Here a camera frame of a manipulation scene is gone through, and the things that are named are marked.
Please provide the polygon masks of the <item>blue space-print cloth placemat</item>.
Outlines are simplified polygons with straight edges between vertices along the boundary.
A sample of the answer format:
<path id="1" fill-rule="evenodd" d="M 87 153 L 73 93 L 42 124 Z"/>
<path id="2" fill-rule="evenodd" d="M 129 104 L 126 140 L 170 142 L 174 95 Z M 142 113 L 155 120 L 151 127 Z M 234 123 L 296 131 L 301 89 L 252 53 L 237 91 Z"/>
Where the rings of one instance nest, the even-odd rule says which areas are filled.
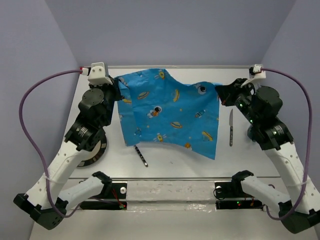
<path id="1" fill-rule="evenodd" d="M 166 69 L 117 77 L 117 103 L 124 143 L 167 143 L 210 159 L 216 157 L 220 100 L 215 82 L 184 84 Z"/>

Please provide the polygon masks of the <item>steel fork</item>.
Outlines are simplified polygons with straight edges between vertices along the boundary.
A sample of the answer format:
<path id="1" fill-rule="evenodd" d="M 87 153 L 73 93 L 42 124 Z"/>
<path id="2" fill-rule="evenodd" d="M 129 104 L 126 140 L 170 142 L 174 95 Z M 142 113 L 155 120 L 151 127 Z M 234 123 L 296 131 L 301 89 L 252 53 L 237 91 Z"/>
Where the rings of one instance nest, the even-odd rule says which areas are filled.
<path id="1" fill-rule="evenodd" d="M 136 145 L 134 145 L 134 149 L 135 149 L 136 153 L 138 154 L 138 156 L 140 157 L 141 161 L 143 162 L 144 166 L 148 167 L 149 165 L 148 165 L 147 161 L 145 160 L 144 156 L 142 155 L 140 149 Z"/>

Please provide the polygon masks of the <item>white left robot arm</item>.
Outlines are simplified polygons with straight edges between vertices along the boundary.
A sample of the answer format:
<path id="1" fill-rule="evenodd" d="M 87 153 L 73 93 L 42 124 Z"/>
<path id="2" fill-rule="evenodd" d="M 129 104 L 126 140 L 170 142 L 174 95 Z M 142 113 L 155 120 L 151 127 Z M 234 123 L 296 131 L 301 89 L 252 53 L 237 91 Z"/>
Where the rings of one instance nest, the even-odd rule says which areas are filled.
<path id="1" fill-rule="evenodd" d="M 67 212 L 91 198 L 104 198 L 112 191 L 112 179 L 101 171 L 63 190 L 69 177 L 86 153 L 102 143 L 104 127 L 111 124 L 114 104 L 123 99 L 117 80 L 101 85 L 89 85 L 78 104 L 80 113 L 67 131 L 60 149 L 39 180 L 13 202 L 35 223 L 47 230 L 56 228 Z"/>

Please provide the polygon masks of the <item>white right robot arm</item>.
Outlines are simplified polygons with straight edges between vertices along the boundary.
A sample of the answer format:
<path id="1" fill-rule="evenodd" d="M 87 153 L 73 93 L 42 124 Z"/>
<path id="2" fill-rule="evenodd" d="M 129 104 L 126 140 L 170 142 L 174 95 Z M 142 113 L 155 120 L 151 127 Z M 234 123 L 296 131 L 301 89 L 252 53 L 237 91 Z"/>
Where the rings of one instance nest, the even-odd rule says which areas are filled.
<path id="1" fill-rule="evenodd" d="M 237 78 L 229 85 L 215 87 L 221 104 L 236 107 L 250 123 L 253 140 L 271 160 L 279 173 L 287 194 L 258 180 L 248 170 L 232 176 L 227 193 L 251 196 L 277 212 L 277 221 L 291 233 L 297 234 L 320 223 L 320 193 L 302 164 L 287 126 L 277 117 L 283 101 L 272 87 L 245 84 Z"/>

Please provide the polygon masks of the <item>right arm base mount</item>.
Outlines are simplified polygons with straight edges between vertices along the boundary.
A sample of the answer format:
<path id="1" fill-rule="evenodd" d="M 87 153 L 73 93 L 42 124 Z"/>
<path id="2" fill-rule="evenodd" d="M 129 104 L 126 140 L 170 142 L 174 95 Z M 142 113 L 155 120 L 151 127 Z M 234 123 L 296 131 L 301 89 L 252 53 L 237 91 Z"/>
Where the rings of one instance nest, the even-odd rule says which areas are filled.
<path id="1" fill-rule="evenodd" d="M 255 197 L 232 190 L 232 183 L 229 181 L 218 181 L 214 183 L 213 196 L 216 199 L 217 210 L 261 210 L 265 206 Z"/>

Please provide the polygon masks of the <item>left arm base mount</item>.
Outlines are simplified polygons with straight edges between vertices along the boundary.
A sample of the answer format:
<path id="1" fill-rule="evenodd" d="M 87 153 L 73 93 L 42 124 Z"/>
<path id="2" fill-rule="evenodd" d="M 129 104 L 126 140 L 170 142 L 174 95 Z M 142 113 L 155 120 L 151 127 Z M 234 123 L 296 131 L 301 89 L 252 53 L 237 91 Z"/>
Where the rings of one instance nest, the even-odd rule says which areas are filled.
<path id="1" fill-rule="evenodd" d="M 82 210 L 121 211 L 127 209 L 127 181 L 113 181 L 111 189 L 80 204 Z"/>

